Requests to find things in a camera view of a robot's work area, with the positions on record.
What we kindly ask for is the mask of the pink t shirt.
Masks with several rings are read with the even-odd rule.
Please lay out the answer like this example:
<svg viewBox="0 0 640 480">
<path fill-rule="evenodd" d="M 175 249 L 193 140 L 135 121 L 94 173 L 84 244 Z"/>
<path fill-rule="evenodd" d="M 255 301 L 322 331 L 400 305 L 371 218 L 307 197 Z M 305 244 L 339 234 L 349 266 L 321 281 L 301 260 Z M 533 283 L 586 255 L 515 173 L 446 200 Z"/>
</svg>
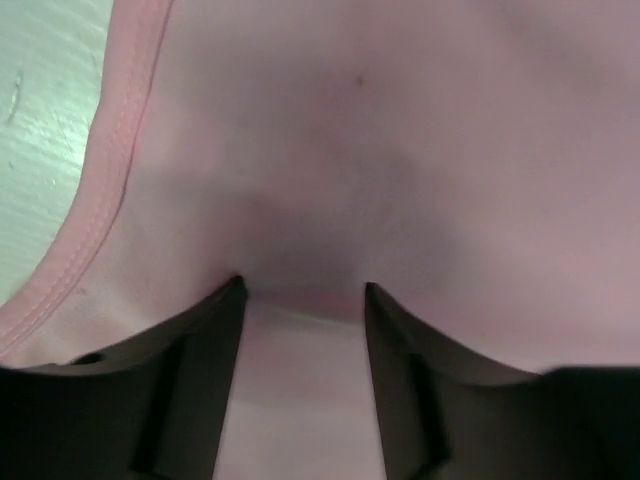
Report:
<svg viewBox="0 0 640 480">
<path fill-rule="evenodd" d="M 390 479 L 376 284 L 508 367 L 639 371 L 635 1 L 118 1 L 1 371 L 247 290 L 209 479 Z"/>
</svg>

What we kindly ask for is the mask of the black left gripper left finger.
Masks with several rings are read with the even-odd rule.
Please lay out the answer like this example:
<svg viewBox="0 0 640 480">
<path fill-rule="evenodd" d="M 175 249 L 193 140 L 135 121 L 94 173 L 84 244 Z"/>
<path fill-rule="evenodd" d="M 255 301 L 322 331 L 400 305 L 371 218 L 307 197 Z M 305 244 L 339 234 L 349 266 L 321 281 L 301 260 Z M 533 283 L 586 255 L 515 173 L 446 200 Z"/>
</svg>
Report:
<svg viewBox="0 0 640 480">
<path fill-rule="evenodd" d="M 3 368 L 2 477 L 211 478 L 246 301 L 236 277 L 71 363 Z"/>
</svg>

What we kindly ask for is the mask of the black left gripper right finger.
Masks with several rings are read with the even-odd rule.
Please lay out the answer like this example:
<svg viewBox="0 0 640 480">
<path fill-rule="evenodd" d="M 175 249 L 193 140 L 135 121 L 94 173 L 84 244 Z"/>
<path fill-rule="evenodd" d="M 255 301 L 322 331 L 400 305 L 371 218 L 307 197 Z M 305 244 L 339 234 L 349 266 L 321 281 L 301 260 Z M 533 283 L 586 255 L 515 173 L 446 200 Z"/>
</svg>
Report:
<svg viewBox="0 0 640 480">
<path fill-rule="evenodd" d="M 533 374 L 468 349 L 368 284 L 364 320 L 390 479 L 639 475 L 639 371 Z"/>
</svg>

